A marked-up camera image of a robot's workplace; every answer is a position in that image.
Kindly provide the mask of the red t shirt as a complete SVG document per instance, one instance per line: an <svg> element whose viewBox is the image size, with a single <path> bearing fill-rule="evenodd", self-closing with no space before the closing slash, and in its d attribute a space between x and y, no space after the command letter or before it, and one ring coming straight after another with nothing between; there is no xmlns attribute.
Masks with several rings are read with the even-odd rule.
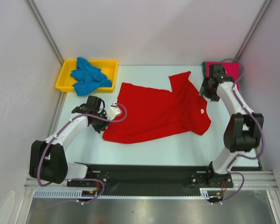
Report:
<svg viewBox="0 0 280 224"><path fill-rule="evenodd" d="M127 111L119 123L111 123L103 140L133 144L184 132L203 135L211 120L207 101L190 82L190 71L169 77L171 90L122 83L118 103Z"/></svg>

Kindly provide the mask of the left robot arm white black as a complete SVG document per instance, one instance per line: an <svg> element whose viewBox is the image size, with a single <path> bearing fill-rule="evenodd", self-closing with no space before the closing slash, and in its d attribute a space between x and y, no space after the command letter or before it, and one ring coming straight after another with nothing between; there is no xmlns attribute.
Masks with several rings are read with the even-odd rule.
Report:
<svg viewBox="0 0 280 224"><path fill-rule="evenodd" d="M94 175L87 171L87 165L68 163L65 152L88 126L92 126L98 133L107 127L109 122L105 102L101 98L89 96L86 103L75 107L71 113L70 119L61 129L45 140L36 140L31 145L29 175L37 179L41 187L51 183L60 184L70 179L77 179L87 187L94 181Z"/></svg>

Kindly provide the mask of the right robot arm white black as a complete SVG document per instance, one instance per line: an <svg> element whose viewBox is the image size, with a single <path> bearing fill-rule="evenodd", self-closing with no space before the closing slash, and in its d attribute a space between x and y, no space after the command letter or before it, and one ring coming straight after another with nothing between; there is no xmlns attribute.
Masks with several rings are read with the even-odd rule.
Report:
<svg viewBox="0 0 280 224"><path fill-rule="evenodd" d="M241 97L237 82L226 74L221 63L209 67L209 75L204 78L199 95L211 101L222 100L230 120L224 132L224 148L219 156L209 164L205 181L211 187L220 187L227 182L231 168L239 158L257 160L263 153L260 150L254 157L249 152L265 146L261 113L255 113Z"/></svg>

